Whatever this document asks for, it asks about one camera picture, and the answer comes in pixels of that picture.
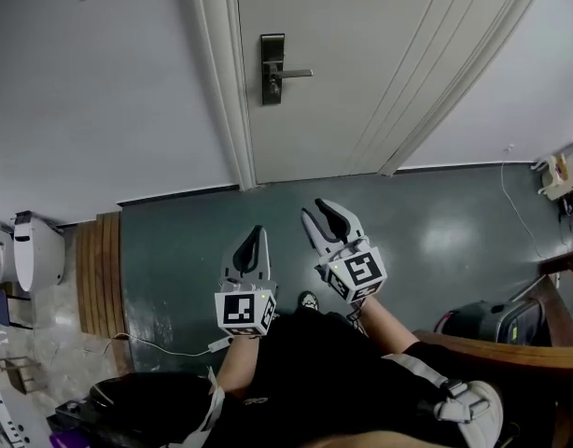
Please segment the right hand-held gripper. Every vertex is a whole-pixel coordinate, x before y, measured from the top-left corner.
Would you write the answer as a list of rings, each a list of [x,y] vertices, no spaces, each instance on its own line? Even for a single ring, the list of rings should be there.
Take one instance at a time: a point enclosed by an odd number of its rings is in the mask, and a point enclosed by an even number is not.
[[[327,223],[303,208],[300,220],[318,254],[327,254],[316,266],[321,279],[347,303],[361,303],[378,293],[387,278],[379,249],[370,244],[358,217],[330,200],[316,198]]]

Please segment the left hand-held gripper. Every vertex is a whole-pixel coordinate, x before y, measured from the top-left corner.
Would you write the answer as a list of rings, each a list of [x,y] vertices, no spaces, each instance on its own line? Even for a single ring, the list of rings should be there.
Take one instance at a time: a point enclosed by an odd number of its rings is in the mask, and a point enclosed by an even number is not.
[[[222,258],[215,294],[217,325],[230,336],[263,337],[276,309],[267,232],[260,225],[239,235]]]

